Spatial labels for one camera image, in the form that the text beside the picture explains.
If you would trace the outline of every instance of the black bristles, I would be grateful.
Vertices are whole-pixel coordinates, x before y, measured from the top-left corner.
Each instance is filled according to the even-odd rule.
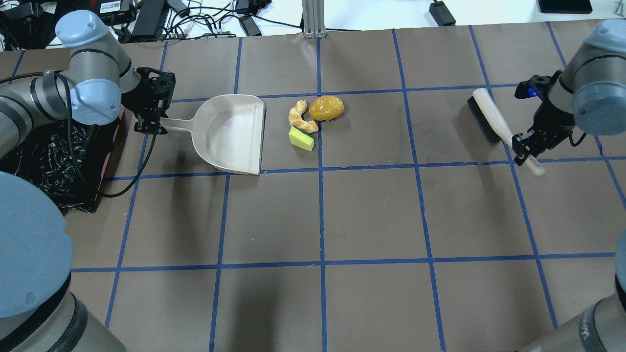
[[[487,141],[489,141],[490,143],[500,142],[502,138],[500,138],[500,136],[498,136],[498,134],[493,130],[493,128],[491,128],[491,125],[489,125],[489,122],[487,121],[485,114],[483,113],[482,110],[480,110],[480,106],[478,106],[478,103],[476,102],[476,99],[474,99],[473,96],[468,99],[468,105],[469,105],[469,109],[471,110],[471,113],[478,120],[478,125],[480,126],[480,129],[483,131],[483,134],[487,138]]]

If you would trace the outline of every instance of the green sponge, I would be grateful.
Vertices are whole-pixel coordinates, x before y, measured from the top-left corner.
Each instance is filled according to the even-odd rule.
[[[291,130],[289,130],[289,140],[291,141],[291,144],[304,150],[308,150],[309,152],[313,150],[313,146],[315,145],[313,137],[293,126],[291,126]]]

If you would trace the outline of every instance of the metal post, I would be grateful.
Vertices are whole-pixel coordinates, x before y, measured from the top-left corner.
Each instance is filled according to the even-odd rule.
[[[326,38],[324,0],[302,0],[305,38]]]

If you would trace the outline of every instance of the dustpan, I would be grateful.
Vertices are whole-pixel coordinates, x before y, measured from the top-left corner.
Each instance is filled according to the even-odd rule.
[[[168,131],[192,134],[193,147],[215,168],[258,175],[265,103],[254,95],[227,94],[205,101],[191,120],[162,118]]]

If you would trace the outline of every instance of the cleaning brush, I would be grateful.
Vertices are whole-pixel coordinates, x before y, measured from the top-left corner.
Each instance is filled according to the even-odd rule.
[[[468,99],[468,105],[489,142],[498,143],[500,140],[504,140],[513,149],[513,133],[486,89],[475,90],[472,97]],[[535,176],[541,176],[545,173],[543,166],[532,155],[526,158],[524,165]]]

